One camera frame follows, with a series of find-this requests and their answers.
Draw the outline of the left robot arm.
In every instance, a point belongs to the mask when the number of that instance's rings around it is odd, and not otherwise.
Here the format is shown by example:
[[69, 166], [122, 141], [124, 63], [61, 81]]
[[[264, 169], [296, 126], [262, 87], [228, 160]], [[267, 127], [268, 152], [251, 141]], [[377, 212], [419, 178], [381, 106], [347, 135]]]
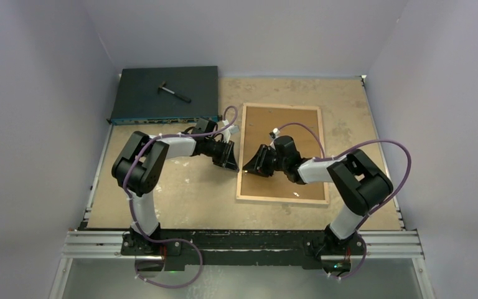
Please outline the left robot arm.
[[154, 211], [153, 192], [165, 162], [179, 157], [207, 156], [215, 166], [239, 172], [231, 136], [238, 126], [225, 120], [223, 126], [201, 118], [194, 126], [176, 134], [148, 135], [135, 131], [111, 169], [111, 175], [126, 193], [132, 218], [131, 228], [140, 234], [136, 246], [146, 255], [155, 254], [161, 238], [154, 234], [159, 221]]

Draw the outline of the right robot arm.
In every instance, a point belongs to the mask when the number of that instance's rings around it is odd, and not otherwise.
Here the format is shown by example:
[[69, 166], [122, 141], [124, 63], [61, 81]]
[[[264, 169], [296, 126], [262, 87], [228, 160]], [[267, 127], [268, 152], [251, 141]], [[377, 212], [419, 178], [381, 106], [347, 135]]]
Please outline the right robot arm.
[[364, 151], [355, 149], [339, 159], [325, 161], [303, 158], [287, 135], [277, 137], [270, 145], [260, 145], [243, 170], [265, 178], [280, 171], [300, 185], [334, 184], [344, 203], [324, 230], [326, 249], [334, 254], [348, 247], [365, 217], [393, 193], [390, 179]]

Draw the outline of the small black hammer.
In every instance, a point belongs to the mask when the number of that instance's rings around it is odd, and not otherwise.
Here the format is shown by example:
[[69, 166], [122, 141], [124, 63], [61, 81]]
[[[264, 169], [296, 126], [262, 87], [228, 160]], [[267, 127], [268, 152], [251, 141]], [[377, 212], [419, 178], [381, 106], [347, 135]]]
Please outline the small black hammer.
[[166, 81], [163, 81], [159, 84], [158, 88], [157, 88], [157, 91], [160, 92], [160, 91], [164, 91], [164, 92], [167, 92], [169, 94], [171, 94], [172, 96], [178, 98], [179, 100], [182, 100], [183, 102], [186, 102], [186, 103], [192, 103], [192, 99], [181, 94], [181, 93], [177, 93], [169, 88], [166, 87]]

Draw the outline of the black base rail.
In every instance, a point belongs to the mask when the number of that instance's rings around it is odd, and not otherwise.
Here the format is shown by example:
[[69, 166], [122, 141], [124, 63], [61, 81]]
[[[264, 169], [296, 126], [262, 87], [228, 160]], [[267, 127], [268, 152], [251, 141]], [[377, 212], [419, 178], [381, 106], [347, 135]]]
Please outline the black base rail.
[[130, 229], [123, 234], [121, 254], [138, 260], [156, 257], [167, 271], [200, 264], [346, 271], [350, 258], [364, 253], [363, 245], [356, 235], [336, 241], [325, 230], [158, 228], [145, 239]]

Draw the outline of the dark network switch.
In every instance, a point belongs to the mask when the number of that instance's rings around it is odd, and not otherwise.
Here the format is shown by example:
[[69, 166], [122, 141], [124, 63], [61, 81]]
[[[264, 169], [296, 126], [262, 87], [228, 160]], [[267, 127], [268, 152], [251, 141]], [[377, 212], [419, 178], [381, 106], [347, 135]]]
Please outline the dark network switch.
[[[158, 67], [123, 69], [108, 122], [112, 125], [194, 123], [199, 118], [220, 121], [218, 67]], [[159, 84], [192, 99], [186, 103]]]

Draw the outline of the aluminium extrusion rail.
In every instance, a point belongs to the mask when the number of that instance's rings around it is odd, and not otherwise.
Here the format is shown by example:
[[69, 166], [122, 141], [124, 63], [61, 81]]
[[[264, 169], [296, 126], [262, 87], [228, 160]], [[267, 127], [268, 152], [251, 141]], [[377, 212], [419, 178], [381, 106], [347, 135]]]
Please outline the aluminium extrusion rail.
[[[422, 259], [423, 248], [416, 231], [361, 231], [369, 259]], [[119, 257], [122, 231], [70, 231], [63, 254], [77, 258]]]

